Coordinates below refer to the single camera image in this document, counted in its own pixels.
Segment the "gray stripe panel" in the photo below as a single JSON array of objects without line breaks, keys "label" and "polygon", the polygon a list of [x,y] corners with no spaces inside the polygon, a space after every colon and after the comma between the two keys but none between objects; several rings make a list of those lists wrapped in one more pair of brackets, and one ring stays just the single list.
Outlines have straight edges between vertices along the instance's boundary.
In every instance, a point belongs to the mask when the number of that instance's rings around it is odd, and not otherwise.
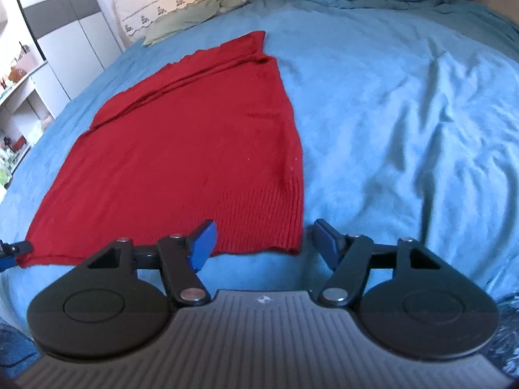
[{"label": "gray stripe panel", "polygon": [[97,0],[70,0],[78,19],[86,18],[101,11]]},{"label": "gray stripe panel", "polygon": [[97,0],[45,0],[23,9],[36,39],[101,11]]}]

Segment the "blue quilt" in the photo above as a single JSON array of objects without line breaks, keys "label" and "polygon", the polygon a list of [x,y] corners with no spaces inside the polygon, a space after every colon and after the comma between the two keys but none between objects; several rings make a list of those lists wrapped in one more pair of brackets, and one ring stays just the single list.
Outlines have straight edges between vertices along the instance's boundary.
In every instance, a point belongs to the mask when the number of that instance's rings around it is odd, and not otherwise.
[{"label": "blue quilt", "polygon": [[[69,149],[105,101],[166,63],[254,30],[267,32],[265,52],[278,60],[294,107],[307,226],[322,217],[385,244],[414,236],[494,297],[519,290],[519,30],[464,1],[391,11],[259,0],[149,48],[132,46],[67,105],[21,164],[0,205],[1,238],[25,238]],[[142,136],[146,145],[153,130]],[[68,270],[0,274],[0,316],[28,333],[29,302]],[[305,239],[299,256],[223,255],[199,275],[214,293],[316,289],[330,271]],[[158,284],[158,274],[140,276]]]}]

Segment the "black vertical edge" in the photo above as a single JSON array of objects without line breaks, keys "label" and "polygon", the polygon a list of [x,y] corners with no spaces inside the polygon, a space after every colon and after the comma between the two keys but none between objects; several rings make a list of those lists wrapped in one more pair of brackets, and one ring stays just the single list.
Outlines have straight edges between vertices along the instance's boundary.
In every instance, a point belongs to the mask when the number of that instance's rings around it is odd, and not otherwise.
[{"label": "black vertical edge", "polygon": [[27,29],[29,30],[30,36],[32,37],[32,39],[34,41],[34,44],[36,45],[36,48],[38,48],[38,51],[40,52],[40,55],[43,58],[43,61],[47,61],[47,59],[45,58],[45,54],[43,53],[42,49],[40,48],[40,44],[38,44],[38,41],[34,37],[34,34],[33,34],[32,30],[31,30],[31,28],[29,27],[29,23],[27,22],[27,18],[25,17],[25,13],[23,11],[22,3],[20,3],[20,0],[16,0],[16,2],[18,3],[18,7],[20,9],[20,12],[22,13],[23,20],[24,20],[25,24],[27,25]]}]

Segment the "folded red garment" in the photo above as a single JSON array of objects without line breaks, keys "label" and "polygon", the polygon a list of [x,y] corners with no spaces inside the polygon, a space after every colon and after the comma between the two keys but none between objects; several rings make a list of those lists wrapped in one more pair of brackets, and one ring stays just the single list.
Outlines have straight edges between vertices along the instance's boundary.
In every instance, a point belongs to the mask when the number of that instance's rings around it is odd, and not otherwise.
[{"label": "folded red garment", "polygon": [[110,99],[44,197],[19,265],[77,265],[117,238],[152,244],[206,218],[213,254],[297,252],[302,149],[264,37],[197,51]]}]

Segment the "white logo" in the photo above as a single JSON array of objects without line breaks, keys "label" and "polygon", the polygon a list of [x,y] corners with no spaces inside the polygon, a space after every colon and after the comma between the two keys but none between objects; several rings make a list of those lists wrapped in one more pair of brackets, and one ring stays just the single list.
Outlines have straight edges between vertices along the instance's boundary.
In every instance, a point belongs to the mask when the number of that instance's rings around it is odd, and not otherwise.
[{"label": "white logo", "polygon": [[272,298],[270,298],[269,296],[261,296],[261,297],[258,297],[258,301],[261,304],[266,304],[266,303],[270,303],[272,301]]}]

